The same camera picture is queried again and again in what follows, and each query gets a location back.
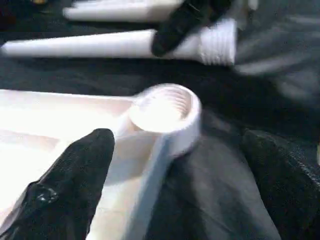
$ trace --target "white plastic tray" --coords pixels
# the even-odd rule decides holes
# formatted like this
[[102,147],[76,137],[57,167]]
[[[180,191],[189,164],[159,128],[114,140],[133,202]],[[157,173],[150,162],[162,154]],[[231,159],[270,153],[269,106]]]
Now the white plastic tray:
[[[0,191],[5,196],[0,202],[0,222],[25,187],[41,177],[70,143],[94,129],[109,128],[115,133],[115,150],[87,239],[142,240],[173,156],[187,151],[199,136],[198,98],[181,86],[166,86],[174,89],[172,94],[162,89],[158,96],[167,95],[164,103],[177,98],[174,107],[189,110],[185,119],[192,124],[184,122],[180,129],[165,133],[138,127],[144,120],[137,113],[157,95],[147,98],[146,104],[139,96],[0,90]],[[183,101],[182,93],[193,98]],[[138,126],[130,121],[130,114]]]

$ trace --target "black fabric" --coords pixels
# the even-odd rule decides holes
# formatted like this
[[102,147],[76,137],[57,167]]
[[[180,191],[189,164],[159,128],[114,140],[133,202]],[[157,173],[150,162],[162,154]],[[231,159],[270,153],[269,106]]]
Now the black fabric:
[[108,129],[97,129],[72,143],[38,181],[28,185],[1,226],[0,239],[85,240],[114,146]]
[[320,169],[316,154],[308,157],[298,144],[261,131],[246,131],[242,144],[283,239],[319,239]]
[[[318,35],[314,23],[318,19],[315,13],[319,5],[314,2],[312,6],[313,1],[310,4],[277,1],[274,5],[268,5],[268,1],[261,2],[261,8],[253,16],[255,21],[239,36],[234,70],[191,61],[0,57],[0,88],[113,96],[131,96],[160,83],[176,83],[190,88],[204,105],[203,136],[190,154],[177,159],[170,168],[146,239],[280,239],[273,224],[274,221],[279,227],[279,220],[272,219],[275,216],[262,189],[269,186],[258,184],[263,193],[261,199],[254,179],[258,175],[255,171],[253,175],[250,167],[259,169],[262,176],[267,169],[255,168],[253,160],[249,160],[248,165],[241,149],[242,135],[246,128],[280,135],[296,142],[306,152],[303,162],[315,163],[320,133],[320,88],[317,87],[320,51],[316,51]],[[0,33],[0,41],[157,27],[147,24],[70,23],[61,16],[62,7],[69,4],[67,0],[55,1],[45,11],[21,19],[16,26]],[[277,11],[282,20],[292,19],[286,13],[296,12],[298,18],[294,18],[296,21],[289,28],[288,25],[278,25],[276,21],[271,22],[278,19],[273,15]],[[311,48],[301,44],[302,40],[297,41],[300,38],[308,41]],[[298,49],[303,53],[303,47],[310,51],[306,52],[305,58],[300,58],[301,54],[295,55],[294,51]],[[288,58],[281,57],[286,54],[296,56],[294,59],[300,60],[301,64],[292,64]],[[277,56],[281,58],[272,65],[273,68],[268,68],[268,71],[267,68],[259,68],[263,64],[258,60],[270,63]],[[286,63],[287,67],[281,67],[280,63]],[[292,162],[293,168],[301,167],[298,162]],[[288,173],[286,164],[288,161],[281,166],[268,165],[268,171],[283,167],[285,175]],[[303,188],[303,183],[292,182],[290,187]],[[276,202],[282,206],[280,212],[285,211],[287,205],[281,199]],[[316,207],[303,207],[317,215]],[[318,222],[319,218],[314,217],[310,228]],[[283,240],[292,240],[285,234],[291,231],[291,226],[288,224],[279,229]]]

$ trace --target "white cone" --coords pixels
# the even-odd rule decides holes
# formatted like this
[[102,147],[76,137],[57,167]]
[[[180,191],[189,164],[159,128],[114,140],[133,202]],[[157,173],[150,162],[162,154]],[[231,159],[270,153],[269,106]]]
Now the white cone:
[[150,0],[81,0],[81,1],[75,1],[71,5],[75,8],[80,7],[86,7],[86,6],[92,6],[92,5],[99,5],[99,4],[106,4],[106,5],[124,5],[127,4],[133,4],[133,3],[145,3],[150,2]]
[[64,8],[63,15],[70,21],[157,23],[167,19],[181,3],[182,0],[139,0],[121,4],[98,0]]
[[[9,41],[1,52],[10,57],[155,58],[155,30],[128,31],[50,39]],[[207,65],[232,65],[236,55],[237,23],[233,19],[189,36],[166,59],[196,60]]]

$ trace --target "threaded opening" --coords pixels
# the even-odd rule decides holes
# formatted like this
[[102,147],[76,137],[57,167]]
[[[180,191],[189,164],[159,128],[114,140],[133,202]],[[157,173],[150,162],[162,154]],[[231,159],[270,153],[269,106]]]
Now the threaded opening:
[[131,119],[139,128],[150,132],[174,131],[189,114],[190,93],[176,86],[151,90],[136,105]]

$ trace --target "white threaded cap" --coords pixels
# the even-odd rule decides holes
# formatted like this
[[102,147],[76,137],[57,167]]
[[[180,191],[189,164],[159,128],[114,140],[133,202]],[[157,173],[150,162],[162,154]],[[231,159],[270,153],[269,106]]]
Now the white threaded cap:
[[236,51],[237,22],[234,19],[223,19],[201,31],[198,52],[203,64],[234,65]]

